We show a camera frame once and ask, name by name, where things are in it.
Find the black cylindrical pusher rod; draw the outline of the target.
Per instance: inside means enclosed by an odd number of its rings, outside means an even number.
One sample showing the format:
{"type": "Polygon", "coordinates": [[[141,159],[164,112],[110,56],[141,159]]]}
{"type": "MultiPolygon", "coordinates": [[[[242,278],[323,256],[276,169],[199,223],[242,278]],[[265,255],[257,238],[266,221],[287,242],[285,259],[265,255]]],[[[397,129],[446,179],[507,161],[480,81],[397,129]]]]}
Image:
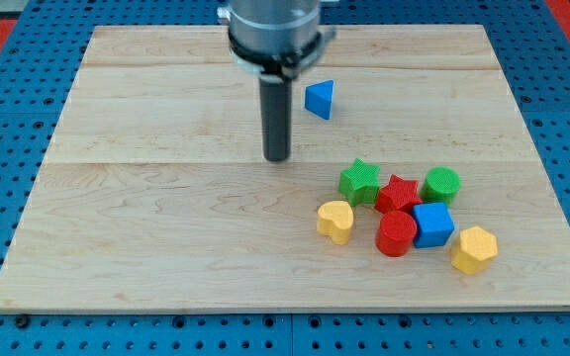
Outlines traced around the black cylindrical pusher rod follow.
{"type": "Polygon", "coordinates": [[[259,80],[263,157],[282,162],[291,152],[292,84],[259,80]]]}

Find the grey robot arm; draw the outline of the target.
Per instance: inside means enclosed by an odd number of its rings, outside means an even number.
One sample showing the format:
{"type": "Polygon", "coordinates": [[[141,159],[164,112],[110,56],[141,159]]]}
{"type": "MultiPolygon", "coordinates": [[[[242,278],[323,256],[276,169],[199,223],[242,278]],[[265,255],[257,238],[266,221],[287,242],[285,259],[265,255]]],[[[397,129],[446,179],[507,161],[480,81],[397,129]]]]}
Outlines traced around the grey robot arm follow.
{"type": "Polygon", "coordinates": [[[291,154],[293,82],[320,60],[336,30],[321,28],[319,0],[228,0],[217,16],[233,60],[258,81],[263,157],[283,162],[291,154]]]}

